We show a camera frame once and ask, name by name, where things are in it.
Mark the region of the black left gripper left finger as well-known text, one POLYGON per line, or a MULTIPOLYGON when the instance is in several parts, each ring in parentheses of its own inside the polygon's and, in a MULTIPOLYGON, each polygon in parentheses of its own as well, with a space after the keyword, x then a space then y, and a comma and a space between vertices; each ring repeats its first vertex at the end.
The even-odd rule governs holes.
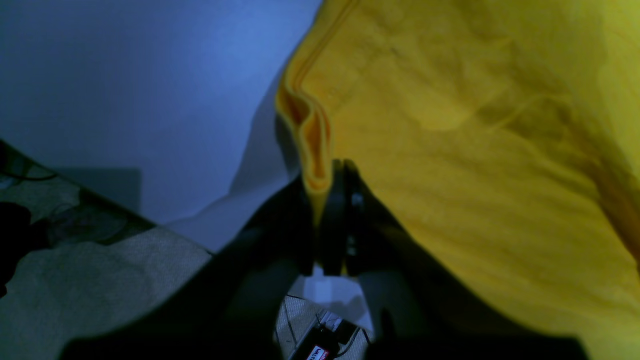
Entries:
POLYGON ((313 224, 302 177, 277 191, 236 237, 178 292, 116 330, 75 339, 62 360, 280 360, 273 332, 281 303, 297 278, 345 267, 345 162, 334 160, 333 184, 313 224))

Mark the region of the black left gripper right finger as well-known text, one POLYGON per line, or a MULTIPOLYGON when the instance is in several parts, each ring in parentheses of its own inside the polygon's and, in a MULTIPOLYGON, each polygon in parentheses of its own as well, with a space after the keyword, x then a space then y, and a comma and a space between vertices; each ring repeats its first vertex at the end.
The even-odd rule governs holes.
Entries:
POLYGON ((376 335, 368 360, 583 360, 572 336, 510 319, 462 284, 343 162, 345 266, 358 278, 376 335))

